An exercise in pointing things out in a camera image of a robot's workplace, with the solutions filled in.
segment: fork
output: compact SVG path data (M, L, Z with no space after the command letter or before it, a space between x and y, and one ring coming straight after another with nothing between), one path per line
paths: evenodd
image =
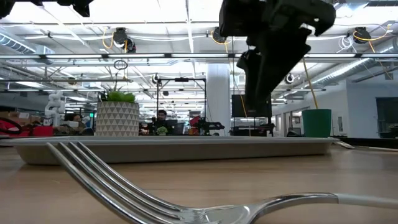
M157 198L134 185L81 142L47 147L63 168L95 199L128 223L247 224L271 212L312 203L335 203L398 209L398 200L332 193L301 193L267 198L247 205L190 208Z

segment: plastic tray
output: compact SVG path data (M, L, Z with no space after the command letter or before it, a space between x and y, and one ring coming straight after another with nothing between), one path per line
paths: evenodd
M82 142L107 163L190 161L326 154L335 139L214 136L153 136L104 138L96 136L4 139L32 165L55 165L46 143Z

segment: pillar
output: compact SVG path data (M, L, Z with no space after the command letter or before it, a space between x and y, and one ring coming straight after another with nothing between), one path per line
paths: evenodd
M220 136L229 135L231 127L231 92L229 89L229 65L208 64L207 68L207 121L220 122L224 130L210 131Z

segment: wooden table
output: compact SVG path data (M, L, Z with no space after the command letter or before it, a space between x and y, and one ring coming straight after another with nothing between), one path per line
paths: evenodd
M330 156L124 164L123 176L170 202L193 207L251 203L294 192L344 192L398 198L398 153L334 149ZM61 167L25 165L0 148L0 223L124 223ZM258 223L398 223L398 211L302 205Z

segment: green cup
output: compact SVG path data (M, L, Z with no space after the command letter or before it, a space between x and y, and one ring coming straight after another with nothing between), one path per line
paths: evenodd
M302 111L304 134L308 138L327 138L331 129L331 110Z

